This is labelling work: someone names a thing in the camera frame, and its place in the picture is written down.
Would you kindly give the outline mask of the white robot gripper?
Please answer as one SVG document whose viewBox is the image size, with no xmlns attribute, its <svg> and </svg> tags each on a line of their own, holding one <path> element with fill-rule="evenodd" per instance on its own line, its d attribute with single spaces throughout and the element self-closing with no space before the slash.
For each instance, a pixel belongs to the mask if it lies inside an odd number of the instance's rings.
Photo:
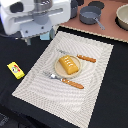
<svg viewBox="0 0 128 128">
<path fill-rule="evenodd" d="M 52 27 L 67 22 L 70 15 L 71 0 L 0 0 L 0 19 L 5 33 L 25 39 L 28 46 L 30 38 L 49 31 L 53 40 Z"/>
</svg>

